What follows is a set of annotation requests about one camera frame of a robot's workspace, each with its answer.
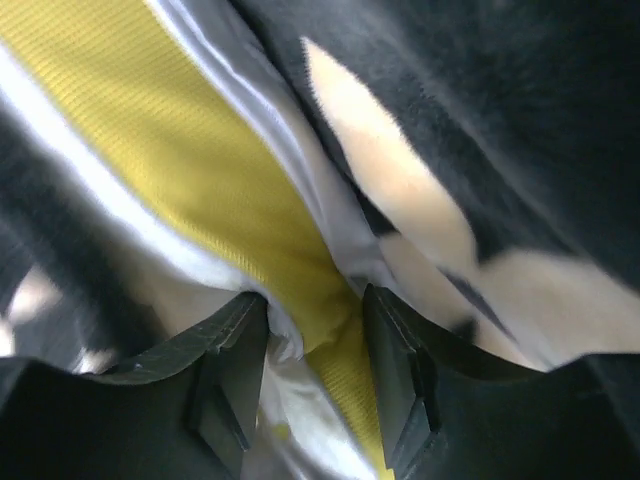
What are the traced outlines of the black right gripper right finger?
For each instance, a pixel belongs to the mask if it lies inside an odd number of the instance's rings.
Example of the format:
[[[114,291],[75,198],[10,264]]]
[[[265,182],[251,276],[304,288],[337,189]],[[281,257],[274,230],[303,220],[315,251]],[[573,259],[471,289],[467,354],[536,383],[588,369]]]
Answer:
[[[374,286],[363,321],[385,463],[397,478],[638,477],[637,355],[588,355],[538,372]]]

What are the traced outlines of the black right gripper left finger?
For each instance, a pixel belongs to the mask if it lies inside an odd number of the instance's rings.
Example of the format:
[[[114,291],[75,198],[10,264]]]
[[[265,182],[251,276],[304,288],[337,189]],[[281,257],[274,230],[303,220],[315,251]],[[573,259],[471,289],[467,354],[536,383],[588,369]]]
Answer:
[[[1,362],[5,479],[236,479],[251,447],[267,303],[243,293],[108,373]]]

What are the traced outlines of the black floral pillowcase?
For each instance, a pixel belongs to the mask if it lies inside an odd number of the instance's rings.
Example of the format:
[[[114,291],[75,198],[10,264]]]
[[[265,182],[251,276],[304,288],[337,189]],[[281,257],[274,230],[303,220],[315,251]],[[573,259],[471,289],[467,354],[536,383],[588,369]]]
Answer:
[[[635,1],[241,1],[391,269],[533,363],[639,349]]]

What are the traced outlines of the cream yellow-edged pillow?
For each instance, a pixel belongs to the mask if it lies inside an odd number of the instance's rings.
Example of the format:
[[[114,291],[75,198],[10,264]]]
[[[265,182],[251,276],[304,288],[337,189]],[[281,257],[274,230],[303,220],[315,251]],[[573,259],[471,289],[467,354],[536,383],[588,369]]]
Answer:
[[[225,1],[5,1],[1,91],[175,329],[256,288],[258,423],[308,478],[389,479],[360,283],[373,238]]]

